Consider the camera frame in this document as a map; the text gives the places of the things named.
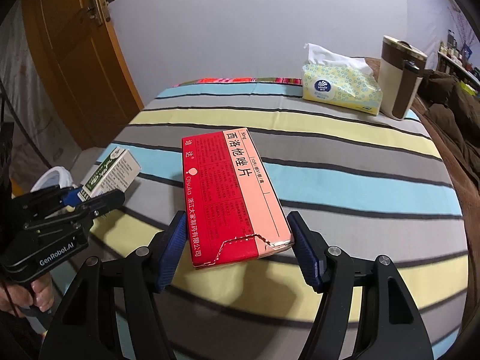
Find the thermos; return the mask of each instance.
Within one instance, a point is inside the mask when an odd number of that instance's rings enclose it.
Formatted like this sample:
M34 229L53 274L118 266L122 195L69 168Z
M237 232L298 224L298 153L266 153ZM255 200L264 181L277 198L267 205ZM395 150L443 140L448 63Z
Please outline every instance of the thermos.
M383 37L378 85L383 92L380 110L402 120L412 105L422 81L427 55L407 42Z

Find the black stripe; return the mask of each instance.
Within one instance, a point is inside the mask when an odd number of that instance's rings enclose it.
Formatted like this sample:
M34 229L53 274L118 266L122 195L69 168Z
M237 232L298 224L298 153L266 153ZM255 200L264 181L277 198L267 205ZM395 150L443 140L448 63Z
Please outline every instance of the black stripe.
M114 140L112 143L118 144L118 145L141 147L143 149L149 149L149 150L163 150L167 152L179 152L179 153L182 152L182 149L177 147L145 145L143 143L123 142L121 140ZM269 164L278 164L278 165L284 165L289 167L337 170L339 172L349 173L357 176L374 177L377 179L402 180L402 181L409 181L409 182L420 183L420 184L438 185L438 186L449 187L454 189L451 184L445 183L443 181L426 180L424 178L408 177L404 175L393 175L393 174L381 173L381 172L371 172L368 170L359 170L359 169L349 168L346 166L335 165L333 163L315 163L315 162L306 162L306 161L280 160L280 159L268 158L268 157L261 157L261 159L263 162L266 162Z
M287 165L290 167L305 167L305 168L315 168L315 169L337 170L339 172L350 173L352 175L358 175L358 176L375 177L378 179L394 179L394 180L410 181L414 183L438 185L438 186L449 187L454 189L451 184L445 183L443 181L425 180L423 178L408 177L404 175L392 175L392 174L381 173L381 172L371 172L368 170L359 170L359 169L348 168L346 166L335 165L332 163L286 161L286 160L279 160L279 159L267 158L267 157L261 157L261 158L262 158L262 161L270 164Z
M233 130L235 128L245 128L245 126L208 126L208 125L202 125L202 124L194 124L194 123L140 123L140 124L133 124L129 125L131 126L138 126L138 127L151 127L151 126L181 126L181 127L192 127L192 128L205 128L207 130L213 129L218 129L219 131L222 130ZM249 131L253 132L259 132L263 134L272 134L272 135L291 135L291 136L297 136L297 137L313 137L313 138L325 138L325 139L330 139L330 140L337 140L339 142L345 142L345 143L351 143L353 145L358 145L358 146L365 146L365 147L375 147L377 149L384 149L388 151L393 151L393 152L403 152L411 155L417 155L419 157L424 157L424 158L430 158L434 159L436 161L439 161L443 163L443 160L441 158L435 157L434 155L431 154L424 154L424 153L419 153L418 151L412 151L408 149L403 149L399 147L391 147L391 146L382 146L382 145L377 145L374 143L367 143L367 142L359 142L357 140L351 140L351 139L345 139L345 138L339 138L335 137L333 135L326 135L326 134L319 134L319 133L312 133L312 132L293 132L293 131L283 131L283 130L265 130L263 128L256 128L256 127L248 127Z
M446 254L443 256L431 257L428 259L414 259L411 261L400 261L400 262L394 261L394 263L397 269L419 267L419 266L426 266L428 264L435 264L435 263L441 263L444 261L452 260L457 257L466 256L468 255L468 253L469 253L468 250L464 250L464 251L459 251L452 254ZM266 260L275 261L277 263L291 264L296 266L298 265L297 258L293 256L285 256L282 254L272 254L271 256L267 256L263 258L265 258Z
M462 257L462 256L468 256L469 251L464 250L464 251L458 251L452 254L446 254L443 256L437 256L437 257L430 257L428 259L417 259L414 261L400 261L400 262L395 262L394 264L397 267L397 269L400 268L411 268L414 266L426 266L428 264L435 264L435 263L441 263L443 261L448 261L455 259L457 257Z
M337 214L364 216L367 218L385 218L385 219L462 219L461 215L453 214L403 214L399 212L376 212L376 211L360 211L351 208L328 206L325 204L292 202L290 200L280 200L283 207L302 208L306 210L336 212Z
M301 99L302 96L296 96L294 94L281 94L281 93L187 93L187 94L180 94L177 96L165 96L165 97L155 97L155 100L163 100L163 99L174 99L176 97L186 97L186 96L216 96L216 97L230 97L230 96L281 96L281 97L291 97L294 99Z
M172 346L172 349L180 352L181 354L188 356L189 358L193 360L212 360L209 357L205 357L202 355L199 355L196 352L193 352L190 349L185 348L184 346L181 346L180 344L177 344L176 342L170 341L170 345Z
M139 221L146 223L147 225L156 227L159 230L167 230L169 228L169 225L166 225L165 223L161 223L158 221L155 221L152 218L149 218L148 216L145 216L143 214L140 214L139 212L136 212L132 210L131 208L127 208L125 206L119 208L120 211L132 216L135 219L138 219Z
M457 292L456 294L453 294L451 296L449 296L448 298L446 299L443 299L443 300L440 300L440 302L437 302L437 303L434 303L434 304L431 304L427 307L423 307L421 309L421 312L428 312L428 311L432 311L432 310L435 310L435 309L438 309L439 307L443 306L443 305L446 305L447 303L451 302L452 300L455 300L463 295L465 295L467 293L467 289L463 289L459 292Z
M422 124L422 122L418 119L414 119L413 117L404 117L403 120L413 120L414 122Z
M119 260L119 259L122 259L123 256L118 253L115 249L113 249L112 247L110 247L109 245L105 244L105 242L103 242L100 238L98 238L95 234L93 233L90 233L90 238L89 240L92 240L93 242L95 242L99 247L100 249L103 249L105 250L108 254L111 254L113 257L115 257L115 259ZM75 264L70 262L70 264L72 265L72 267L75 269L75 271L78 271L78 269L75 268Z
M52 278L52 286L54 288L54 290L57 292L58 296L60 297L60 299L63 298L63 292L60 291L60 287L57 285L57 283L53 280Z
M435 309L438 309L439 307L447 304L448 302L451 302L452 300L455 300L456 298L462 296L462 295L465 295L467 293L467 289L463 289L461 290L460 292L457 292L456 294L453 294L452 296L446 298L446 299L443 299L443 300L440 300L440 302L437 302L437 303L434 303L434 304L431 304L427 307L423 307L422 309L418 310L420 312L420 314L423 314L423 313L426 313L428 311L432 311L432 310L435 310ZM357 329L359 327L359 323L358 322L349 322L349 329ZM437 340L436 342L440 342L441 340L443 340L445 337L447 337L448 335L450 335L452 332L454 332L455 330L457 330L457 328L454 328L450 333L447 333L447 335L443 336L443 338L440 338L439 340Z
M232 107L232 106L222 106L222 107L170 107L170 108L150 108L145 109L143 112L150 112L150 111L164 111L164 110L171 110L171 109L178 109L178 110L188 110L188 109L199 109L199 110L208 110L208 109L232 109L232 110L239 110L239 111L261 111L261 112L285 112L291 114L301 114L301 115L312 115L312 116L322 116L327 117L329 119L340 120L343 122L351 122L357 124L363 124L367 126L379 127L379 128L388 128L389 130L399 131L408 135L414 135L416 137L422 137L428 140L431 140L429 136L426 136L419 132L412 132L412 131L405 131L401 130L400 128L393 127L390 125L384 125L381 123L373 123L366 120L355 120L349 119L347 117L340 117L334 116L330 114L324 114L322 112L311 112L311 111L303 111L303 110L296 110L296 109L285 109L285 108L253 108L253 107Z
M95 165L100 165L100 164L101 164L100 161L95 161ZM157 183L171 185L171 186L177 187L177 188L183 188L183 183L181 181L170 180L169 178L163 178L163 177L159 177L159 176L155 176L155 175L149 175L148 173L142 173L142 172L140 172L138 174L138 177L140 177L141 179L145 179L145 180L156 181Z
M150 149L150 150L164 150L166 152L177 152L177 153L182 152L181 147L170 147L170 146L160 146L160 145L145 145L143 143L124 142L122 140L113 140L112 143L117 144L117 145L127 145L127 146L141 147L143 149Z
M120 307L115 305L115 311L118 313L119 316L121 316L128 323L127 313L123 309L121 309ZM199 355L199 354L197 354L197 353L195 353L195 352L193 352L189 349L184 348L183 346L181 346L181 345L179 345L175 342L172 342L172 341L169 340L169 343L170 343L173 350L175 350L177 352L180 352L181 354L186 355L193 360L210 360L207 357L203 357L203 356L201 356L201 355Z
M431 343L431 346L434 346L434 345L438 344L439 342L445 340L445 339L446 339L449 335L451 335L453 332L459 330L460 327L461 327L461 325L458 325L458 326L454 327L451 331L449 331L449 332L448 332L447 334L445 334L443 337L440 337L438 340L435 340L435 342L432 342L432 343Z
M294 321L294 320L285 320L282 318L274 318L274 317L267 317L264 315L257 315L257 314L251 314L246 311L241 311L237 309L232 309L231 307L228 306L222 306L218 303L211 302L210 300L206 300L203 298L199 298L193 294L190 294L189 292L186 292L180 288L174 287L174 286L168 286L165 288L165 291L168 291L169 293L176 295L180 298L183 298L185 300L188 300L191 303L194 304L199 304L204 307L207 307L208 309L214 310L221 312L224 315L228 315L234 318L239 318L244 321L252 321L256 323L261 323L263 325L274 325L274 326L287 326L287 327L294 327L294 328L299 328L299 329L310 329L311 326L313 325L312 322L304 322L304 321Z
M111 249L111 247L106 245L102 240L97 238L95 235L93 235L92 239L102 249L106 250L109 254L111 254L115 258L120 259L120 258L123 257L118 252ZM71 263L69 261L69 264L72 266L72 268L75 271L78 271L73 263ZM219 311L222 314L230 315L230 316L233 316L235 318L240 318L242 320L252 321L252 322L255 322L255 323L261 323L261 324L264 324L264 325L274 325L274 326L287 326L287 327L294 327L294 328L301 328L301 329L308 329L308 330L311 329L311 326L313 325L312 322L284 320L284 319L280 319L280 318L266 317L266 316L263 316L263 315L256 315L256 314L248 313L246 311L232 309L230 307L222 306L222 305L219 305L217 303L211 302L209 300L196 297L195 295L193 295L191 293L188 293L188 292L186 292L186 291L184 291L180 288L174 287L174 286L166 287L165 291L168 291L173 295L176 295L176 296L179 296L183 299L186 299L191 303L200 304L200 305L203 305L204 307L207 307L211 310ZM419 311L420 311L420 313L423 313L423 312L428 312L428 311L434 310L438 307L441 307L441 306L447 304L448 302L451 302L452 300L456 299L457 297L459 297L461 295L464 295L466 293L466 291L467 291L467 289L461 290L460 292L457 292L456 294L453 294L452 296L450 296L446 299L443 299L443 300L441 300L437 303L434 303L433 305L429 305L427 307L424 307L424 308L420 309ZM352 329L357 328L358 327L358 322L349 322L348 327L352 328Z

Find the yellow stripe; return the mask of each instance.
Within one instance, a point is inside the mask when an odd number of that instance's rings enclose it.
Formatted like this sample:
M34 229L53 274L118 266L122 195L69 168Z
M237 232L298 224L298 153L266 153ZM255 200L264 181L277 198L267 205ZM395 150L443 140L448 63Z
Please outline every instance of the yellow stripe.
M158 229L119 211L99 219L92 232L122 256L148 245ZM399 269L419 309L438 303L467 286L467 256ZM172 284L217 304L252 314L295 321L314 320L321 295L306 285L298 266L256 259L195 270L188 245ZM362 291L353 293L350 321L359 319Z
M395 147L440 158L434 143L400 131L294 112L237 109L166 109L140 112L130 124L203 124L325 134L357 142Z

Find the white wall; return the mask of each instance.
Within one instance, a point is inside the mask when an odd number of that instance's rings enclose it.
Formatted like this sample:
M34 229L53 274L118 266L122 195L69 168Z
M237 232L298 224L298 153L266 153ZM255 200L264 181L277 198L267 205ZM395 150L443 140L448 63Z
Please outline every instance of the white wall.
M299 77L306 42L380 57L382 36L407 40L436 66L453 26L448 0L117 0L110 5L143 102L203 77Z

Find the blue stripe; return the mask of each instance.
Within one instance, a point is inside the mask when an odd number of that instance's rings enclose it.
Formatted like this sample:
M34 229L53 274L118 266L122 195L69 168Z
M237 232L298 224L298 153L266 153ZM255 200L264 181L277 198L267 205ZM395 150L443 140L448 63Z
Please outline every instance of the blue stripe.
M433 351L433 358L436 360L440 356L442 356L445 352L450 349L450 347L453 345L455 340L457 339L459 329L455 330L453 333L449 334L447 337L445 337L442 341L437 342L434 346L432 346L432 351Z
M118 337L120 339L120 346L123 356L127 359L135 360L134 345L131 343L130 329L128 327L128 322L120 314L116 313L117 326L118 326ZM185 356L184 354L173 351L177 360L193 360L190 357Z
M99 161L116 146L130 150L142 173L183 181L181 153L111 144ZM455 191L445 186L276 163L265 163L265 169L281 200L399 214L462 214Z
M72 265L66 261L53 268L50 271L50 274L52 275L52 279L58 289L62 292L62 295L64 295L65 292L67 292L68 287L70 287L70 284L76 275L76 271Z
M165 89L157 98L186 95L286 95L302 97L303 88L296 85L265 84L261 82L243 84L192 84ZM412 110L406 117L419 120Z

